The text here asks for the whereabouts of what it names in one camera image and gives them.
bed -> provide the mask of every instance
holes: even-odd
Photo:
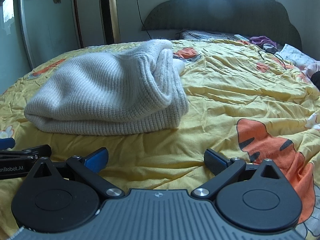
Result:
[[[106,147],[109,163],[100,175],[126,192],[129,188],[190,191],[198,187],[213,176],[203,163],[207,148],[248,163],[271,158],[302,199],[296,230],[308,240],[318,239],[320,92],[291,62],[285,61],[284,67],[267,53],[262,59],[255,45],[226,39],[172,41],[174,57],[186,63],[181,81],[189,102],[189,112],[177,129],[80,136],[45,133],[25,118],[23,109],[28,100],[64,60],[84,53],[123,51],[139,44],[71,51],[20,78],[0,96],[0,138],[13,137],[16,150],[49,144],[53,161]],[[22,181],[0,181],[1,239],[18,229],[10,204]]]

folded white sweater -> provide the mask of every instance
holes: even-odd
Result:
[[[62,63],[24,114],[45,132],[124,135],[176,128],[188,112],[181,68],[167,40],[84,54]]]

